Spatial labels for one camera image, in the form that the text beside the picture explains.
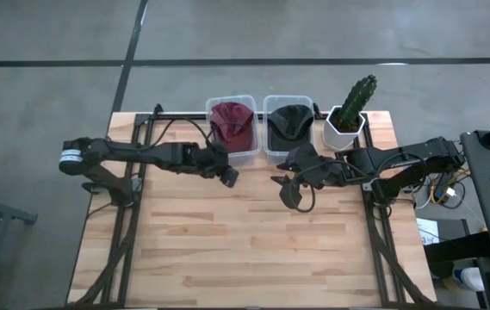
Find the black hat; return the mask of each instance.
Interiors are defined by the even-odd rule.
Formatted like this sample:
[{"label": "black hat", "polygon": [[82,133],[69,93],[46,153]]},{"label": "black hat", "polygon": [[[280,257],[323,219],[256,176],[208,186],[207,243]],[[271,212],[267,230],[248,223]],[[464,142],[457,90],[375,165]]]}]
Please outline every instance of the black hat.
[{"label": "black hat", "polygon": [[288,152],[310,141],[312,110],[301,104],[288,105],[268,116],[268,149]]}]

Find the gray floor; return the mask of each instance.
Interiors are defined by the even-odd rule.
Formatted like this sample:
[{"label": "gray floor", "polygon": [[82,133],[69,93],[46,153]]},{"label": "gray floor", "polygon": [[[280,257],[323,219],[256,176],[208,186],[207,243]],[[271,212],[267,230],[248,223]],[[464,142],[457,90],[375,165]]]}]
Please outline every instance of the gray floor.
[{"label": "gray floor", "polygon": [[[0,60],[124,59],[139,1],[0,1]],[[490,0],[150,0],[136,59],[490,57]],[[63,140],[103,136],[120,68],[0,69],[0,201],[39,213],[13,225],[0,307],[63,304],[89,196],[58,172]],[[369,109],[392,113],[398,141],[490,128],[490,65],[134,68],[124,111],[199,111],[211,96],[304,94],[340,104],[368,74]],[[480,213],[470,181],[467,203]],[[429,206],[419,217],[466,218]],[[471,294],[438,290],[444,303]]]}]

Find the wood plank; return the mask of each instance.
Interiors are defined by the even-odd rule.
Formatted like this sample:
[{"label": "wood plank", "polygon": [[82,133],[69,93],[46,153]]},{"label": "wood plank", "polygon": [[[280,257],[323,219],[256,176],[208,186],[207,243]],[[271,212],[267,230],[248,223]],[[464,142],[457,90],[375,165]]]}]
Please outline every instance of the wood plank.
[{"label": "wood plank", "polygon": [[[133,117],[114,114],[111,139],[129,141]],[[389,112],[369,112],[369,123],[375,146],[397,146]],[[154,140],[165,124],[156,122]],[[200,125],[208,130],[204,121]],[[322,121],[315,122],[316,147],[331,156],[333,151],[322,145],[322,127]],[[174,123],[164,141],[204,145],[199,132],[184,122]],[[104,165],[117,175],[125,168],[124,163]],[[358,187],[318,191],[313,212],[299,214],[282,205],[280,187],[270,177],[283,172],[268,166],[264,153],[238,170],[239,180],[229,189],[218,180],[147,167],[128,307],[380,306]],[[311,194],[302,194],[306,206]],[[108,200],[107,195],[94,197],[91,209]],[[114,222],[114,208],[88,220],[69,301],[83,295],[104,267]],[[435,299],[412,206],[394,205],[391,224],[400,263]],[[391,286],[388,268],[385,274]]]}]

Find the black tape line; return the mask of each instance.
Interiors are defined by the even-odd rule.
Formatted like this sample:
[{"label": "black tape line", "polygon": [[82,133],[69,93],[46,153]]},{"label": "black tape line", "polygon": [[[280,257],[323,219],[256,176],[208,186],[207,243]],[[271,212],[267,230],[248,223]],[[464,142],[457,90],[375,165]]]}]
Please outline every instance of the black tape line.
[{"label": "black tape line", "polygon": [[123,60],[0,60],[0,68],[120,67]]},{"label": "black tape line", "polygon": [[413,59],[139,59],[134,67],[216,67],[278,65],[490,65],[490,57]]},{"label": "black tape line", "polygon": [[138,46],[138,40],[140,39],[141,26],[144,20],[147,2],[148,0],[141,0],[138,14],[135,17],[132,38],[130,39],[130,44],[127,46],[126,59],[124,60],[124,66],[122,67],[121,78],[118,80],[118,86],[116,86],[115,99],[113,101],[111,113],[120,112],[122,108],[127,80],[130,78],[130,70],[132,69],[133,56],[135,56],[135,50]]}]

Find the maroon hat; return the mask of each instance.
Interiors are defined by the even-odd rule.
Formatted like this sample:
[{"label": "maroon hat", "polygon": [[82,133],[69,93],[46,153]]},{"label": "maroon hat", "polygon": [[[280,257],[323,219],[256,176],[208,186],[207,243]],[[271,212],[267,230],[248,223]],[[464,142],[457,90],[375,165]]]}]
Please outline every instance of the maroon hat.
[{"label": "maroon hat", "polygon": [[244,104],[223,102],[212,108],[210,127],[214,140],[228,152],[246,152],[254,147],[254,113]]}]

